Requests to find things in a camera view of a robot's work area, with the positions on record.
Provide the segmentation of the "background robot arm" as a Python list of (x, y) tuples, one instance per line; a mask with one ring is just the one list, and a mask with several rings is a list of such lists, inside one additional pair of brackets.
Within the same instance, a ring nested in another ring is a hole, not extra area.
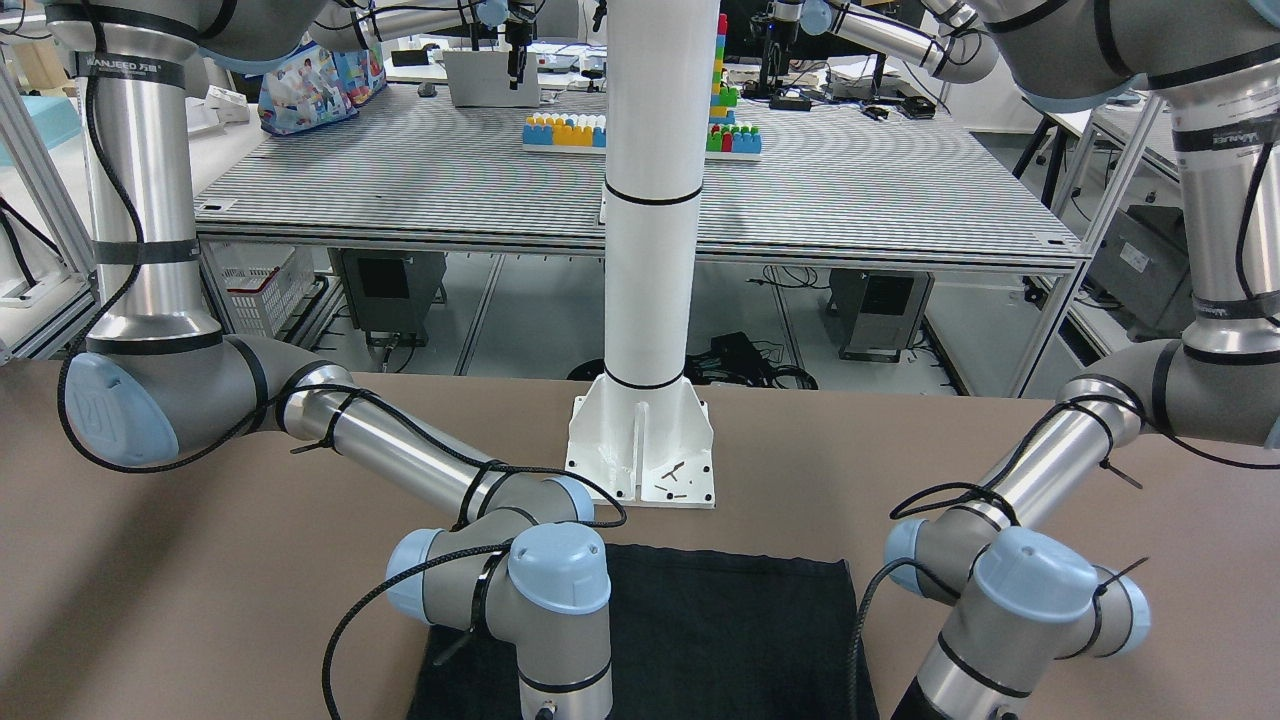
[(996, 42), (979, 27), (964, 1), (924, 1), (938, 23), (934, 35), (859, 6), (837, 1), (772, 1), (772, 20), (797, 23), (809, 35), (836, 35), (876, 53), (895, 56), (952, 85), (986, 78), (1000, 58)]

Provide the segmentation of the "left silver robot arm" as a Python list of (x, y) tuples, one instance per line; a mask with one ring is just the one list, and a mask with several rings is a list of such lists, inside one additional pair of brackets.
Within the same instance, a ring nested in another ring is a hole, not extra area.
[(1044, 109), (1146, 79), (1171, 110), (1194, 316), (1070, 380), (978, 486), (931, 521), (893, 510), (887, 569), (951, 614), (897, 719), (1010, 719), (1053, 659), (1137, 647), (1148, 606), (1036, 532), (1146, 432), (1277, 447), (1277, 4), (974, 1), (979, 33)]

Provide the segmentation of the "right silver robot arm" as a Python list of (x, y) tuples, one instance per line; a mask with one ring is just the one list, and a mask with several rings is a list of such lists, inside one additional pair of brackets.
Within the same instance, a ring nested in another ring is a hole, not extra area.
[(457, 511), (397, 547), (381, 594), (426, 623), (515, 647), (526, 719), (608, 719), (611, 579), (591, 483), (475, 448), (358, 387), (301, 347), (228, 334), (204, 299), (189, 145), (179, 126), (196, 53), (268, 69), (333, 1), (49, 1), (76, 54), (92, 152), (102, 307), (73, 343), (58, 411), (102, 468), (170, 471), (232, 438), (282, 430)]

